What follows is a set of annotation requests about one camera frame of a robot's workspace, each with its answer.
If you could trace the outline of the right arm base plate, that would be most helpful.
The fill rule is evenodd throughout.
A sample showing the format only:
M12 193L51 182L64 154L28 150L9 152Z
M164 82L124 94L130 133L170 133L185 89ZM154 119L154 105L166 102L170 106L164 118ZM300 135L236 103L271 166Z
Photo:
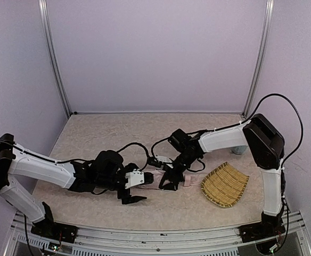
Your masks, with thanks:
M273 227L270 224L262 224L256 222L248 225L242 225L239 227L240 236L243 243L253 242L264 238L273 237L279 233L285 233L285 226L279 225Z

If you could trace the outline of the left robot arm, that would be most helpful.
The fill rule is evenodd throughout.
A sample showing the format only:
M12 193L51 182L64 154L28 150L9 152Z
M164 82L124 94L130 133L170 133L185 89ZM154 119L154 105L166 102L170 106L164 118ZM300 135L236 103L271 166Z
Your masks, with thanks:
M59 161L33 153L14 142L6 133L0 137L0 196L32 222L33 234L73 242L77 227L54 221L51 208L32 196L16 179L17 175L58 185L77 193L94 193L96 188L116 191L122 204L137 203L145 198L132 196L130 189L154 181L150 172L136 164L123 165L116 151L101 151L94 160Z

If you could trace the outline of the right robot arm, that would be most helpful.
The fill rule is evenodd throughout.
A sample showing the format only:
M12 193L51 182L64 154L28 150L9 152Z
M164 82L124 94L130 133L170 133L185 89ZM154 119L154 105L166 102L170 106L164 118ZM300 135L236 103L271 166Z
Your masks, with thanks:
M264 189L264 208L261 221L243 225L240 232L250 237L270 237L283 231L282 215L285 193L284 138L262 114L256 114L248 121L215 130L199 130L186 133L177 129L167 141L179 152L168 164L161 162L165 173L159 189L176 191L184 181L184 171L204 154L220 149L236 147L249 148L253 161L260 168Z

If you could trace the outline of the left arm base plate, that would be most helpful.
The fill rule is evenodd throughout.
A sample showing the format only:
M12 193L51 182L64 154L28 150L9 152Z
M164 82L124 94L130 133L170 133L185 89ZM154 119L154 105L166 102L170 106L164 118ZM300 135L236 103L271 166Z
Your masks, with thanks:
M55 222L52 225L33 225L31 233L60 242L73 244L77 237L78 227Z

